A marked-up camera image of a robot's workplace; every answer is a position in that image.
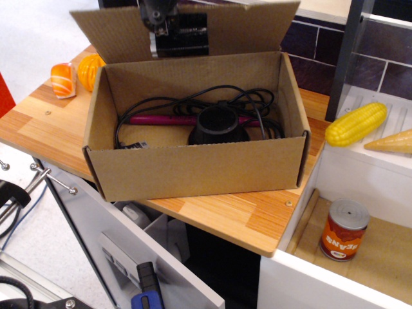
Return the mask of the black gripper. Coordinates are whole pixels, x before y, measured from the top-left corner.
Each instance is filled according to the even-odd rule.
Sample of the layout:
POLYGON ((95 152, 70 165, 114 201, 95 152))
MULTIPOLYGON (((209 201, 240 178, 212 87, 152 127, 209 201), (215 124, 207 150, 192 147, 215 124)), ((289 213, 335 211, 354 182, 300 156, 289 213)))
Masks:
POLYGON ((143 0, 138 2, 144 26, 155 35, 169 35, 178 19, 178 1, 143 0))

